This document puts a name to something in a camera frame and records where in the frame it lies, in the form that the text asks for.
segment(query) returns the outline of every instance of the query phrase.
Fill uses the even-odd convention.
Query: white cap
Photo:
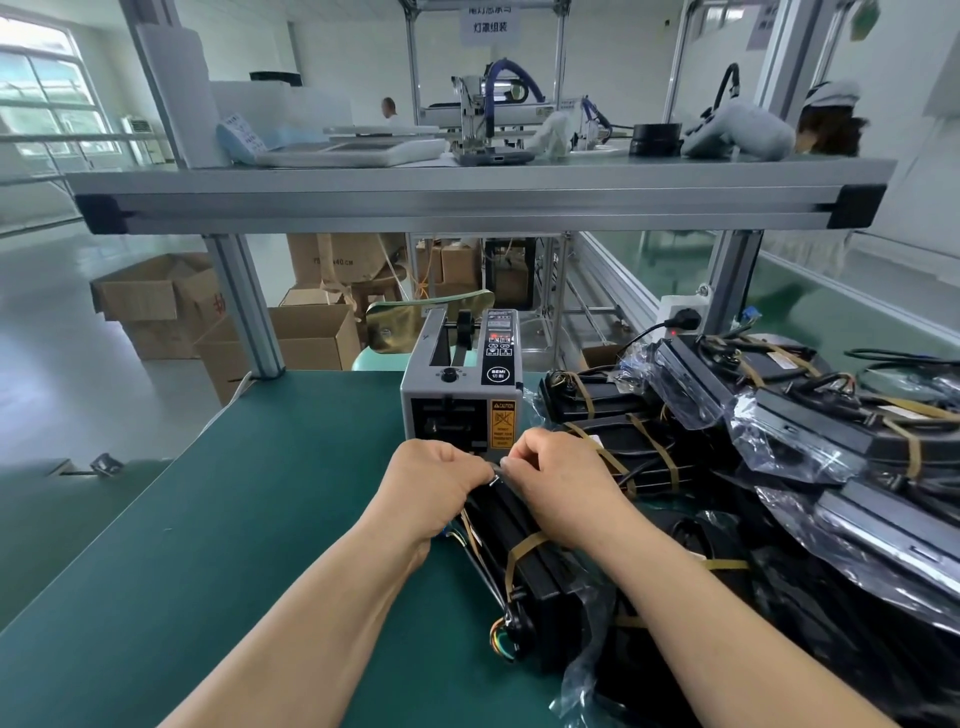
[[[860,84],[856,81],[826,81],[806,94],[804,107],[850,107],[860,100]]]

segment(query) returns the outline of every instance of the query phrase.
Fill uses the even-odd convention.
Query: black plastic corner cap
[[[844,184],[837,201],[830,206],[828,230],[868,228],[883,202],[886,184]]]
[[[94,235],[126,235],[130,232],[127,218],[133,213],[121,210],[112,195],[77,195],[74,202]]]

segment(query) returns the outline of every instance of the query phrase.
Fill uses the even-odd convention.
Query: hand
[[[492,480],[483,458],[439,440],[407,440],[390,459],[364,518],[399,530],[411,546],[428,545],[460,513],[468,493]]]
[[[593,445],[565,432],[528,429],[500,467],[540,528],[564,546],[589,551],[611,514],[623,506],[633,510]]]

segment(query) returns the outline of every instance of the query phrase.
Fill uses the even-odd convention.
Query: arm
[[[430,538],[490,482],[447,443],[397,449],[363,516],[284,593],[161,728],[336,726]]]
[[[540,526],[627,595],[706,728],[895,726],[647,521],[588,443],[533,429],[510,454]]]

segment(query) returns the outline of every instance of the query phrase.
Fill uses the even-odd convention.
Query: automatic tape cutting machine
[[[462,310],[455,322],[445,307],[428,311],[400,384],[406,437],[444,440],[492,461],[506,455],[519,434],[520,353],[515,310],[492,308],[479,321]]]

